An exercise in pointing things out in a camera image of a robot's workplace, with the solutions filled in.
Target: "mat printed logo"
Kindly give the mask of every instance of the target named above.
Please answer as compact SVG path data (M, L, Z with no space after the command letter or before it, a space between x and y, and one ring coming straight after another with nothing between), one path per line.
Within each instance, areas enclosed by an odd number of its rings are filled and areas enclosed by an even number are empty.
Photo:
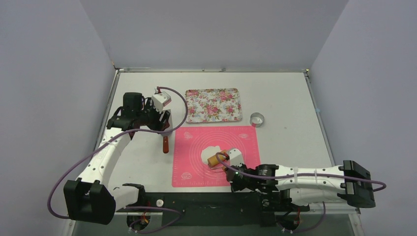
M247 134L239 134L239 137L242 139L247 139L249 137L249 135Z
M193 136L192 136L190 133L185 132L185 133L184 133L184 138L186 138L186 139L192 139L192 138L193 138Z
M191 179L192 177L193 176L188 172L182 173L182 175L181 175L182 179Z

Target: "white table surface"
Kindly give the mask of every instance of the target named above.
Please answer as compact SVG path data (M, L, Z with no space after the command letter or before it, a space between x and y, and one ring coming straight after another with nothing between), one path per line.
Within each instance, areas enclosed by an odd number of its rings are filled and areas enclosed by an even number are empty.
M253 112L265 116L257 128L262 164L330 167L331 161L302 73L121 73L109 117L122 105L125 92L141 92L145 97L156 86L170 87L181 94L187 89L237 88L243 119L239 122L188 124L184 126L249 125ZM169 92L173 126L184 116L183 101ZM175 132L169 137L170 152L162 153L162 137L136 133L123 151L109 186L137 183L147 192L230 192L230 187L172 187Z

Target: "pink silicone mat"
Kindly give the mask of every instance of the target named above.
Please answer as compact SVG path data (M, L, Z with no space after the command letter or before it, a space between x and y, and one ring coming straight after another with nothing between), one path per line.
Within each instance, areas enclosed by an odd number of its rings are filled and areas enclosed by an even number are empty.
M181 127L175 131L173 187L229 186L223 170L201 160L209 146L238 148L248 168L260 165L256 129L252 126Z

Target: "white cable tie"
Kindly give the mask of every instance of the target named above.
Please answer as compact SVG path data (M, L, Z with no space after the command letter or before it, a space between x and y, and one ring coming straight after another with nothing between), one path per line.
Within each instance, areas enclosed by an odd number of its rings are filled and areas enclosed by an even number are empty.
M314 169L314 178L316 179L316 186L320 189L319 181L317 180L317 169Z
M294 167L294 182L295 182L296 188L299 188L298 187L298 176L297 176L297 173L298 173L298 167Z
M113 142L107 142L109 145L116 146Z

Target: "screw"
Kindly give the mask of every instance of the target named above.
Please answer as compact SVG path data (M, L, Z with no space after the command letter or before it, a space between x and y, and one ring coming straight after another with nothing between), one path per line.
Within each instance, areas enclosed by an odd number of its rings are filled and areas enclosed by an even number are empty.
M263 203L263 206L264 206L264 207L269 206L268 199L263 199L263 200L262 200L262 203Z
M158 199L158 200L156 200L156 206L157 207L161 207L161 206L163 206L164 205L164 201L162 200L162 199Z

